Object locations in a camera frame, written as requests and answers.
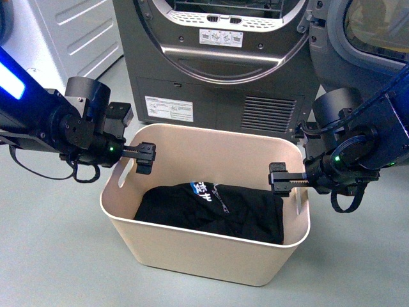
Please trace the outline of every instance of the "warning label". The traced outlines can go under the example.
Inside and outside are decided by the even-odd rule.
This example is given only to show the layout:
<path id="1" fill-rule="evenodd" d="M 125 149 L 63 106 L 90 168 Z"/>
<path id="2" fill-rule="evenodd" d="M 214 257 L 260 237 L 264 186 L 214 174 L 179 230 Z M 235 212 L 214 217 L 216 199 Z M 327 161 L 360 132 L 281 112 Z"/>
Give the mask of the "warning label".
<path id="1" fill-rule="evenodd" d="M 192 102 L 151 96 L 145 96 L 145 102 L 149 116 L 193 122 Z"/>
<path id="2" fill-rule="evenodd" d="M 200 29 L 199 43 L 241 48 L 243 45 L 243 32 Z"/>

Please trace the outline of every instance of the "bin handle hole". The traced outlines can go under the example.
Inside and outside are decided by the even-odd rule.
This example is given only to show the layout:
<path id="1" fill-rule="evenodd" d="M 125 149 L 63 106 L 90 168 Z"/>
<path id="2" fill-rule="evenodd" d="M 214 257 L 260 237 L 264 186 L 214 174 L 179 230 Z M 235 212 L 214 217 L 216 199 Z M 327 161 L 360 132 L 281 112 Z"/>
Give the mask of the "bin handle hole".
<path id="1" fill-rule="evenodd" d="M 299 216 L 302 211 L 302 204 L 301 204 L 301 189 L 297 187 L 295 189 L 295 201 L 297 204 L 297 215 Z"/>
<path id="2" fill-rule="evenodd" d="M 130 173 L 130 171 L 132 170 L 133 167 L 134 167 L 134 160 L 129 159 L 129 161 L 127 163 L 127 166 L 125 166 L 120 178 L 118 179 L 118 187 L 120 187 L 120 188 L 123 187 L 123 184 L 125 183 L 125 179 L 127 179 L 127 176 L 128 176 L 128 174 Z"/>

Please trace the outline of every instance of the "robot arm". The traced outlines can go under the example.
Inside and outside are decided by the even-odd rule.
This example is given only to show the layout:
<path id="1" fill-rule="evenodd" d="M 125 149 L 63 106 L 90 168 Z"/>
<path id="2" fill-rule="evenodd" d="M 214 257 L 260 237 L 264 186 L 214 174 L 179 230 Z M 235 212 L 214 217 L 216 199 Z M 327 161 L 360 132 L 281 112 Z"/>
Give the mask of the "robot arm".
<path id="1" fill-rule="evenodd" d="M 299 125 L 305 173 L 287 173 L 285 165 L 272 163 L 270 184 L 283 196 L 298 186 L 331 193 L 337 212 L 353 212 L 380 169 L 409 158 L 409 65 L 366 102 L 356 89 L 341 88 L 317 99 L 313 112 L 315 127 Z M 349 209 L 339 207 L 338 194 L 354 196 Z"/>
<path id="2" fill-rule="evenodd" d="M 130 104 L 108 105 L 109 95 L 107 86 L 82 77 L 70 78 L 66 97 L 47 91 L 0 48 L 0 142 L 10 145 L 13 158 L 16 148 L 57 152 L 79 182 L 95 181 L 99 165 L 110 168 L 120 157 L 135 158 L 137 172 L 149 174 L 155 145 L 125 146 L 132 110 Z M 341 88 L 317 99 L 313 111 L 316 123 L 298 126 L 305 173 L 271 163 L 272 190 L 288 196 L 294 187 L 313 187 L 331 193 L 336 211 L 352 212 L 380 169 L 409 158 L 409 65 L 366 102 L 358 90 Z M 93 166 L 96 176 L 78 180 L 78 164 Z M 354 196 L 349 209 L 339 207 L 338 194 Z"/>
<path id="3" fill-rule="evenodd" d="M 0 48 L 0 141 L 15 149 L 57 152 L 78 182 L 93 182 L 99 165 L 110 168 L 121 156 L 135 158 L 137 172 L 149 174 L 155 145 L 125 146 L 123 133 L 133 114 L 130 104 L 109 103 L 110 89 L 97 81 L 73 77 L 66 97 L 42 88 Z M 77 178 L 77 165 L 95 168 L 91 180 Z"/>

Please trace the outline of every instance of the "beige plastic bin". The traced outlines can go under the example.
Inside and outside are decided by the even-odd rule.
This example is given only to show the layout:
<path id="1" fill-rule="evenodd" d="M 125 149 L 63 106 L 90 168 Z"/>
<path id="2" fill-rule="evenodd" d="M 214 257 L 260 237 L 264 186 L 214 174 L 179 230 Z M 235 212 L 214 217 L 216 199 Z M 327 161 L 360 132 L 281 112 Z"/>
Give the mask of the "beige plastic bin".
<path id="1" fill-rule="evenodd" d="M 261 286 L 308 236 L 306 189 L 284 199 L 284 245 L 134 221 L 143 194 L 159 185 L 204 181 L 270 190 L 271 162 L 286 162 L 290 172 L 304 171 L 300 150 L 278 138 L 154 124 L 142 128 L 132 146 L 143 141 L 157 146 L 152 173 L 137 174 L 134 165 L 119 187 L 129 160 L 121 159 L 101 195 L 102 210 L 142 264 Z"/>

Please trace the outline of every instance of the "dryer door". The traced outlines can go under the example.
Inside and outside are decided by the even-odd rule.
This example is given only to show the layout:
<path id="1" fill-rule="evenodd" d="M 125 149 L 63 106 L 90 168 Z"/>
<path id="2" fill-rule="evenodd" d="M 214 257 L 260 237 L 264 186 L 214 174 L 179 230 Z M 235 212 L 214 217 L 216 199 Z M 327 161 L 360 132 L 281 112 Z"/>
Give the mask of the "dryer door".
<path id="1" fill-rule="evenodd" d="M 369 98 L 408 61 L 409 0 L 310 0 L 310 50 L 323 87 Z"/>

